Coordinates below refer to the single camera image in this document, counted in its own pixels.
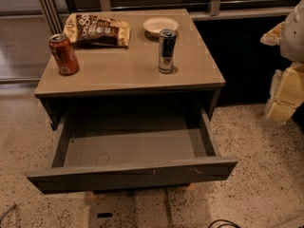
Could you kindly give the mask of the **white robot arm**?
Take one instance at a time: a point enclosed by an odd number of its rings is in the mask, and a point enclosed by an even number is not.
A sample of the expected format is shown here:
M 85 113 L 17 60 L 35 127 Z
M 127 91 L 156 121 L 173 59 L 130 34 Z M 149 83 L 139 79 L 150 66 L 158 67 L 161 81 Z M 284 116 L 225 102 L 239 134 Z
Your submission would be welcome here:
M 285 124 L 304 103 L 304 0 L 283 22 L 266 32 L 260 42 L 279 46 L 281 56 L 292 62 L 285 70 L 275 71 L 265 105 L 267 120 Z

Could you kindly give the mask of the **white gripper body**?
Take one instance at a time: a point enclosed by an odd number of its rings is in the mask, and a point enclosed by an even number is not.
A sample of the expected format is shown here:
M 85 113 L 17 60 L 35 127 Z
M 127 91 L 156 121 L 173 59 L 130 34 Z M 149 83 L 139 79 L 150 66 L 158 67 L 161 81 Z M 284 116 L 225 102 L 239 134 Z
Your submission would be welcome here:
M 304 62 L 304 19 L 300 14 L 290 14 L 282 27 L 281 55 L 297 63 Z

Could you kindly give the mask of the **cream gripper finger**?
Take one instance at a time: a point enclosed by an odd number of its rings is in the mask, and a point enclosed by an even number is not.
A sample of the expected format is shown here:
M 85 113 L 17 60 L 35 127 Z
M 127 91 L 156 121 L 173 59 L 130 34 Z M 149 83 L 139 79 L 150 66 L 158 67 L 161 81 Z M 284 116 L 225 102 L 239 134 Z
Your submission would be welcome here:
M 284 71 L 277 69 L 265 105 L 266 118 L 285 124 L 304 103 L 304 64 L 292 63 Z
M 268 32 L 264 33 L 260 38 L 260 42 L 267 46 L 279 46 L 283 25 L 284 23 L 281 22 L 270 29 Z

